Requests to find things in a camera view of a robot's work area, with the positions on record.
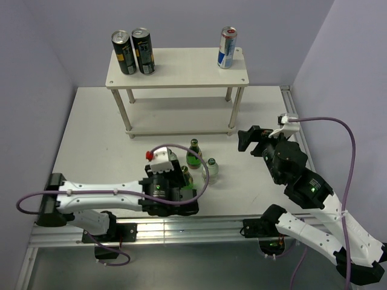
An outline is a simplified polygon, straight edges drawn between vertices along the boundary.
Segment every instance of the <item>bottle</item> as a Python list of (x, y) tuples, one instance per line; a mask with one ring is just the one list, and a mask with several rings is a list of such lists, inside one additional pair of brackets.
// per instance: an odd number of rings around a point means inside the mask
[(168, 154), (169, 154), (169, 161), (172, 161), (172, 160), (178, 160), (178, 159), (177, 159), (177, 155), (174, 154), (174, 153), (172, 152), (172, 150), (170, 150), (170, 148), (168, 148)]
[[(191, 146), (190, 148), (192, 151), (195, 151), (199, 156), (201, 157), (201, 150), (198, 145), (198, 140), (197, 139), (192, 139), (191, 140)], [(196, 158), (195, 155), (193, 155), (190, 152), (187, 152), (187, 165), (191, 169), (197, 169), (200, 167), (201, 162), (198, 158)]]
[[(208, 167), (208, 172), (210, 173), (210, 180), (208, 184), (214, 184), (218, 179), (219, 165), (213, 158), (208, 159), (206, 164)], [(203, 178), (204, 182), (206, 182), (206, 170), (204, 169), (204, 166), (201, 168), (201, 177)]]
[(181, 166), (181, 171), (183, 172), (184, 181), (186, 182), (185, 188), (192, 189), (194, 187), (194, 179), (192, 178), (191, 173), (189, 173), (188, 167)]

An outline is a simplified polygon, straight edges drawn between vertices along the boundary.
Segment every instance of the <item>black can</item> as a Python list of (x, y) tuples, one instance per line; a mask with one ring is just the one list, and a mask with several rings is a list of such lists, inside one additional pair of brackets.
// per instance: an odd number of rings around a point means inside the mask
[(111, 35), (111, 42), (113, 43), (121, 72), (124, 74), (135, 73), (137, 68), (129, 33), (125, 30), (117, 30)]
[(146, 28), (132, 31), (133, 46), (137, 56), (138, 68), (143, 74), (150, 75), (155, 71), (151, 34)]

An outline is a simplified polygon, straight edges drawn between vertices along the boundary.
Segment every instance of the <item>gray floor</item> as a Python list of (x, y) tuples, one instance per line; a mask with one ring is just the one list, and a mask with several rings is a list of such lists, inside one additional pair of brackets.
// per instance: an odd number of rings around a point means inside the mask
[[(30, 290), (274, 290), (289, 288), (304, 246), (277, 261), (265, 260), (257, 241), (191, 245), (136, 245), (123, 267), (96, 264), (93, 248), (39, 250)], [(343, 289), (334, 265), (309, 249), (293, 290)]]

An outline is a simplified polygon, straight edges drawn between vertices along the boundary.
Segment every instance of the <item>can lid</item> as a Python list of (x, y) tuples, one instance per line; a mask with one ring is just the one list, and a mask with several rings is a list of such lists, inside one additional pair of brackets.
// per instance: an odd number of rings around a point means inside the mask
[(132, 37), (134, 38), (143, 38), (150, 35), (150, 32), (148, 29), (143, 27), (138, 27), (135, 30), (132, 31)]
[(129, 33), (125, 30), (117, 30), (111, 35), (111, 41), (115, 44), (124, 44), (129, 40)]
[(191, 146), (197, 146), (198, 145), (198, 140), (197, 139), (192, 139), (191, 140)]
[(231, 26), (226, 26), (222, 29), (222, 35), (224, 35), (226, 38), (234, 38), (236, 37), (236, 29)]
[(215, 163), (216, 163), (215, 159), (213, 159), (213, 158), (208, 159), (209, 165), (214, 165)]

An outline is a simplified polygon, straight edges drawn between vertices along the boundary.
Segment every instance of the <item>shelf leg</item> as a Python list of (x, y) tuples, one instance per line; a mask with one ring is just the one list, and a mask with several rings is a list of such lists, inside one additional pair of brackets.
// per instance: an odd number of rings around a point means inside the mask
[(229, 123), (230, 129), (233, 129), (235, 127), (236, 116), (238, 115), (239, 106), (241, 105), (243, 90), (244, 88), (239, 87), (238, 90), (236, 91), (235, 102), (232, 107), (232, 113), (231, 113), (231, 118)]
[(135, 98), (134, 98), (132, 90), (131, 89), (127, 89), (126, 92), (128, 93), (130, 104), (134, 104)]
[(114, 100), (117, 103), (117, 106), (119, 107), (123, 123), (125, 124), (125, 129), (129, 132), (130, 130), (132, 130), (132, 126), (126, 113), (125, 107), (122, 103), (120, 92), (118, 89), (112, 89), (111, 93), (113, 94)]
[(227, 88), (226, 97), (224, 98), (226, 102), (231, 101), (231, 93), (232, 93), (232, 88)]

